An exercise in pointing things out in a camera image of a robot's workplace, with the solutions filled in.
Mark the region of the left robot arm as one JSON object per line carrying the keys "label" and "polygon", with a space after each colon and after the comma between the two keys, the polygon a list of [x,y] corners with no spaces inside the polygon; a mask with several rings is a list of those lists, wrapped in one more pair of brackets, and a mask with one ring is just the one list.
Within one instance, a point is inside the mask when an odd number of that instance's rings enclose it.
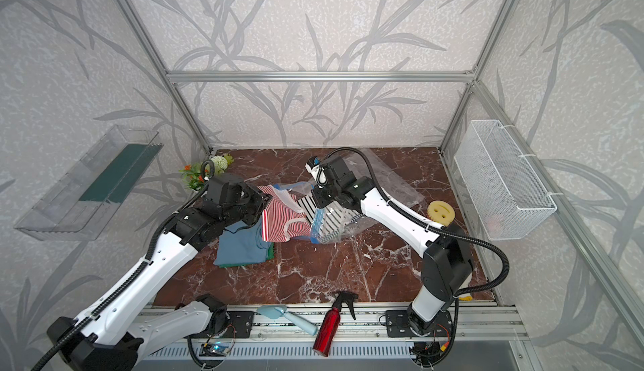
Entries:
{"label": "left robot arm", "polygon": [[226,304],[211,295],[155,321],[135,321],[185,264],[231,225],[253,227],[272,199],[233,174],[210,176],[196,197],[201,205],[188,202],[164,220],[146,254],[107,293],[76,317],[60,317],[49,327],[53,347],[35,364],[36,370],[55,355],[74,370],[130,370],[183,337],[226,332],[231,326]]}

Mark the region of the clear vacuum bag blue zip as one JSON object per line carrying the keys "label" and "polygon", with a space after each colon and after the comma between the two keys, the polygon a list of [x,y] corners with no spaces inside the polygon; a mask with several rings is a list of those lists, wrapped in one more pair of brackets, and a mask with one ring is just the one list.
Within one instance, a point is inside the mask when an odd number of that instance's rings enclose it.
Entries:
{"label": "clear vacuum bag blue zip", "polygon": [[[412,208],[424,201],[423,196],[398,176],[384,161],[369,149],[362,151],[372,165],[377,179],[384,188],[394,192],[397,204]],[[354,236],[377,223],[373,218],[364,216],[360,202],[347,194],[345,199],[326,198],[324,208],[317,206],[320,197],[319,186],[313,177],[308,181],[295,184],[278,184],[277,190],[285,190],[295,195],[295,201],[311,224],[308,239],[318,245],[335,244],[343,238]]]}

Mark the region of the blue garment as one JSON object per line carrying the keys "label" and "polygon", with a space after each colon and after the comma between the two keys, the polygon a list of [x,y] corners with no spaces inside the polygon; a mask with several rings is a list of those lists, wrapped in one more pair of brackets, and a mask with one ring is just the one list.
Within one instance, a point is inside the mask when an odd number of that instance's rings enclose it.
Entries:
{"label": "blue garment", "polygon": [[269,242],[263,240],[262,223],[248,226],[243,221],[228,226],[219,238],[213,264],[261,264],[265,262]]}

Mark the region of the green tank top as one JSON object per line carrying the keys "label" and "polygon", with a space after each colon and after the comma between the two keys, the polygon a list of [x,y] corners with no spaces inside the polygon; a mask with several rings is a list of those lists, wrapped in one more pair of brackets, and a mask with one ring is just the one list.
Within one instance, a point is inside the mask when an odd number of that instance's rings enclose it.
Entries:
{"label": "green tank top", "polygon": [[[274,244],[270,243],[268,246],[268,250],[266,251],[266,259],[265,261],[272,260],[274,258]],[[251,265],[251,263],[247,264],[229,264],[229,265],[220,265],[221,268],[231,268],[231,267],[241,267],[241,266],[247,266]]]}

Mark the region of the red white striped top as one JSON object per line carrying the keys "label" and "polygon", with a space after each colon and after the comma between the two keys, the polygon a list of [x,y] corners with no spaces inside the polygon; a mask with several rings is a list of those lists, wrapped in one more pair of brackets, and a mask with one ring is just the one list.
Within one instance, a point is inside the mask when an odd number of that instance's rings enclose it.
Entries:
{"label": "red white striped top", "polygon": [[263,211],[262,236],[268,243],[285,243],[298,237],[309,237],[311,224],[294,195],[273,186],[258,189],[271,197]]}

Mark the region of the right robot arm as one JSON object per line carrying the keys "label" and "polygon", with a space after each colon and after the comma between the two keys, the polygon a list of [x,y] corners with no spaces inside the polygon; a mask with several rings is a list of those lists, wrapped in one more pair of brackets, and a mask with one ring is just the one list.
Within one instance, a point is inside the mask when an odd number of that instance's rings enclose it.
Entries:
{"label": "right robot arm", "polygon": [[429,334],[439,313],[445,312],[455,294],[473,272],[470,249],[463,233],[423,217],[393,198],[379,185],[372,166],[368,176],[356,177],[340,156],[308,159],[306,170],[315,178],[313,197],[317,208],[339,203],[379,222],[405,241],[423,260],[422,287],[409,305],[412,331]]}

